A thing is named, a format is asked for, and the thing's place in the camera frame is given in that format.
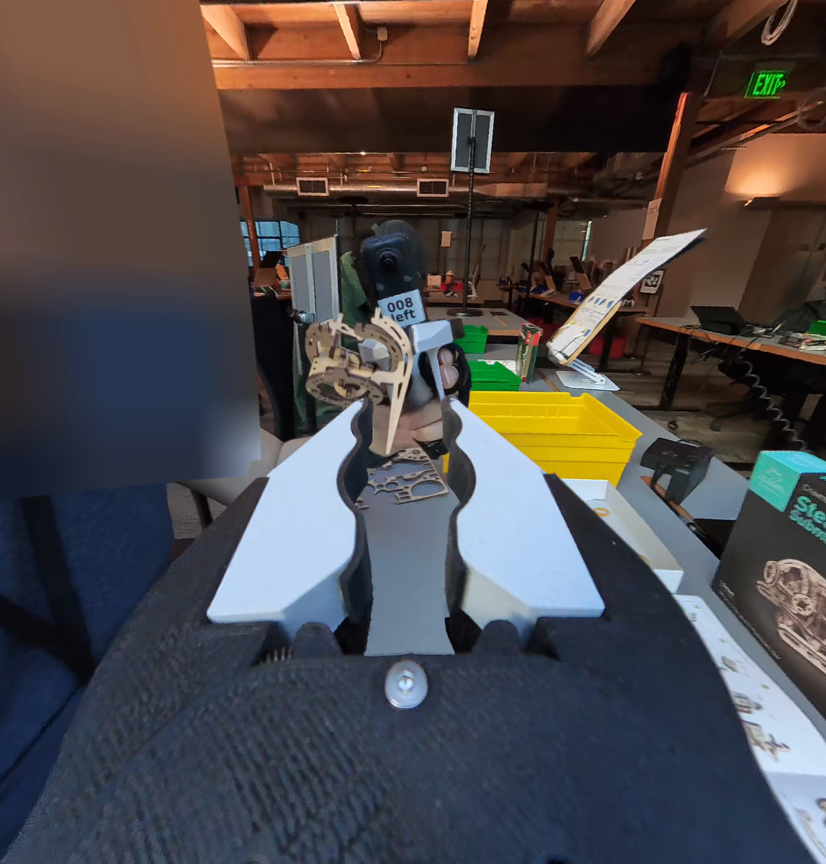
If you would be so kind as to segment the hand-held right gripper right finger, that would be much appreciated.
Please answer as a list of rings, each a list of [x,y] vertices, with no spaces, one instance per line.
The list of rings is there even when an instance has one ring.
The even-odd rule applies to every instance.
[[[452,396],[444,400],[447,485],[445,629],[469,654],[489,627],[521,650],[548,627],[605,621],[605,600],[549,485],[551,478]]]

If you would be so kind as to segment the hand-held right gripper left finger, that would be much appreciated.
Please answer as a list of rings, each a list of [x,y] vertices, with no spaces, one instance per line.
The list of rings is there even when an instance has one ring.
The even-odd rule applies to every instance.
[[[367,627],[373,586],[364,515],[373,404],[358,400],[268,474],[207,608],[213,624]]]

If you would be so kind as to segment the assembled wooden model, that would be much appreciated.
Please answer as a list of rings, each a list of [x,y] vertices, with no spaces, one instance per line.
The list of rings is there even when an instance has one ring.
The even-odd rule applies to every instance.
[[[390,371],[378,371],[362,363],[357,347],[365,338],[376,338],[390,350]],[[367,323],[347,326],[343,316],[307,329],[306,354],[310,361],[306,388],[314,398],[348,406],[368,399],[374,405],[390,404],[387,445],[394,440],[411,378],[414,351],[407,333],[391,318],[376,310]]]

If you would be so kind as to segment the laser-cut wooden parts sheet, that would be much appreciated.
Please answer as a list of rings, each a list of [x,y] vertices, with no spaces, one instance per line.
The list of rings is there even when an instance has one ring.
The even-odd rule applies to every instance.
[[[439,499],[449,492],[434,458],[420,445],[400,448],[392,455],[369,452],[365,488],[374,495],[392,496],[396,504]]]

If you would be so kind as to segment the model instruction booklet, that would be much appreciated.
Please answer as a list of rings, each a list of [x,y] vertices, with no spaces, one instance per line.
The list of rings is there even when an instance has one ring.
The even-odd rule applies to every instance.
[[[699,597],[676,602],[727,688],[758,766],[815,862],[826,862],[826,740]]]

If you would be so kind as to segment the person's left hand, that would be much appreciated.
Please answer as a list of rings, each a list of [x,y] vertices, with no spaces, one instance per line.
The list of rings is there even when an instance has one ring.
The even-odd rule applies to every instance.
[[[472,378],[463,350],[456,343],[450,343],[440,348],[437,359],[445,396],[454,396],[463,405],[469,405]],[[379,456],[391,456],[403,448],[442,441],[441,400],[428,355],[417,356],[390,447],[387,445],[390,404],[374,407],[371,452]]]

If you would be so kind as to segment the grey panel with clamp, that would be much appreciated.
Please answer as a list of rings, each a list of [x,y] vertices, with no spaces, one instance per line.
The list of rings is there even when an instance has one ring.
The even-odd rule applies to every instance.
[[[338,237],[332,235],[287,249],[293,311],[305,324],[341,314]]]

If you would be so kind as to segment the green and red carton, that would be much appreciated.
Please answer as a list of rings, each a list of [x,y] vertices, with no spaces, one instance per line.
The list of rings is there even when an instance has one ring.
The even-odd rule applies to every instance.
[[[542,332],[542,328],[528,321],[522,324],[519,329],[515,353],[515,372],[523,383],[529,382],[536,370],[537,352]]]

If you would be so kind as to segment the white cardboard box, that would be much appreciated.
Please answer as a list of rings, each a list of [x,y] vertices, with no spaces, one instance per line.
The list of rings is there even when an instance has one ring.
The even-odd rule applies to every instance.
[[[672,594],[683,568],[616,487],[604,480],[566,479],[566,485],[643,560]]]

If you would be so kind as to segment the light panel on pole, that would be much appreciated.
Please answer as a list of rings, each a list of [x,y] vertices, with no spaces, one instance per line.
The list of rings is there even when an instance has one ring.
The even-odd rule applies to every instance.
[[[461,320],[482,315],[481,309],[470,303],[474,186],[476,175],[487,175],[491,170],[493,128],[494,112],[468,107],[453,110],[450,167],[454,172],[464,169],[467,173],[468,195],[461,305],[450,308],[448,313]]]

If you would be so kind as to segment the white document stand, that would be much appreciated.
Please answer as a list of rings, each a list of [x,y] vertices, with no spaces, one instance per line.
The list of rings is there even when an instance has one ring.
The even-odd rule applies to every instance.
[[[567,364],[557,364],[556,375],[562,385],[570,390],[590,392],[618,392],[619,386],[606,375],[599,373],[582,360]]]

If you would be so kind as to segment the printed sheet on document holder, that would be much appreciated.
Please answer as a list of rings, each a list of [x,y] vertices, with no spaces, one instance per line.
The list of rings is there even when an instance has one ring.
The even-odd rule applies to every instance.
[[[548,340],[548,357],[559,366],[570,365],[585,351],[590,341],[623,308],[623,300],[643,280],[673,259],[695,248],[705,229],[663,236],[652,240],[625,264],[614,270],[595,288],[570,318]]]

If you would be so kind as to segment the black laptop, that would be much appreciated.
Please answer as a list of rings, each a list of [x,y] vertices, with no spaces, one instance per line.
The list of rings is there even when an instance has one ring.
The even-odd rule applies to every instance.
[[[707,332],[740,336],[750,328],[750,324],[732,307],[693,305],[690,309],[698,319],[700,329]]]

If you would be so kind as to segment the person's dark blue clothing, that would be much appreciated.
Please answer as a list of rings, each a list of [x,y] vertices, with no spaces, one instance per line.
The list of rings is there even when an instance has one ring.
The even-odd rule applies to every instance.
[[[172,547],[164,484],[0,500],[0,859]]]

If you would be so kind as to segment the wooden desk with black legs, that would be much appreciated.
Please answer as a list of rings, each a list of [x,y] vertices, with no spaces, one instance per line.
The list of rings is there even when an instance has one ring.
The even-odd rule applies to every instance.
[[[796,344],[796,335],[753,333],[726,336],[677,319],[642,318],[651,340],[674,347],[657,408],[671,410],[692,351],[724,363],[753,405],[769,415],[769,445],[817,450],[826,442],[826,351]]]

